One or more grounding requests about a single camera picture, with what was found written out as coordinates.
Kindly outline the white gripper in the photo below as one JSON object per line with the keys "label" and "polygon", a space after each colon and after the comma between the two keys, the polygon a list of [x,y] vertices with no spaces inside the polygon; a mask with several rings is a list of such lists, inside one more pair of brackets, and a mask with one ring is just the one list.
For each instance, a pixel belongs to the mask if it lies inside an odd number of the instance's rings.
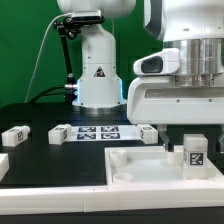
{"label": "white gripper", "polygon": [[223,124],[217,150],[224,150],[224,87],[177,87],[171,76],[138,77],[129,86],[127,118],[158,125],[166,151],[173,152],[166,125]]}

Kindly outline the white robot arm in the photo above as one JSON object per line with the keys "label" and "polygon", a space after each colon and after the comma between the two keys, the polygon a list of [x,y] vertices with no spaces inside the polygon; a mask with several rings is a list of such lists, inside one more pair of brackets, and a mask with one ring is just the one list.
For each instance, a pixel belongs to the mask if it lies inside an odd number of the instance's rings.
{"label": "white robot arm", "polygon": [[76,105],[135,125],[224,125],[224,0],[57,0],[79,28]]}

